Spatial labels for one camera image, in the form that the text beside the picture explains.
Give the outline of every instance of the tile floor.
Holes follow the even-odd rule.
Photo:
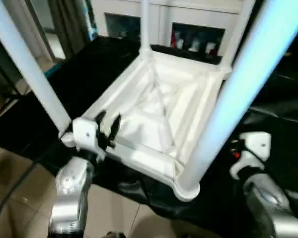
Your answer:
[[[0,202],[17,178],[31,165],[29,159],[0,148]],[[54,177],[37,166],[15,191],[0,215],[0,238],[46,238],[56,196]],[[182,221],[170,221],[150,208],[92,185],[89,194],[86,238],[101,238],[108,231],[128,238],[197,238],[219,236]]]

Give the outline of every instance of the gray curtain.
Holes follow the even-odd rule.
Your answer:
[[[81,1],[49,0],[55,31],[67,59],[90,42]]]

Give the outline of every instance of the black cloth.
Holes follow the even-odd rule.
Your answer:
[[[153,49],[199,60],[190,52],[161,46]],[[99,37],[49,77],[72,119],[100,97],[137,57],[138,50],[135,43]],[[219,62],[219,58],[209,60]],[[298,69],[273,73],[232,137],[258,130],[272,135],[269,171],[284,189],[298,192]],[[0,147],[31,160],[44,154],[40,163],[54,175],[75,153],[57,138],[57,129],[33,93],[0,118]],[[201,180],[200,194],[188,203],[179,201],[170,187],[111,159],[96,169],[93,182],[147,204],[167,218],[192,222],[223,237],[251,237],[252,218],[239,185],[229,175],[234,162],[228,143]]]

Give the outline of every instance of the cabinet door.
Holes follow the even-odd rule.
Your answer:
[[[200,51],[215,47],[216,54],[223,56],[237,18],[238,14],[234,13],[162,6],[159,44],[170,46],[173,41],[177,46],[182,39],[180,45],[192,49],[195,41]]]
[[[124,0],[91,0],[99,35],[140,39],[141,4]],[[149,37],[158,44],[159,6],[150,5]]]

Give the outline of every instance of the white cabinet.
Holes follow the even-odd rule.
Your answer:
[[[129,34],[129,38],[138,40],[140,2],[92,0],[99,34],[111,37]],[[241,8],[241,0],[151,0],[150,43],[169,47],[173,41],[176,46],[181,37],[184,49],[189,49],[196,41],[199,51],[204,53],[211,42],[216,54],[223,56]]]

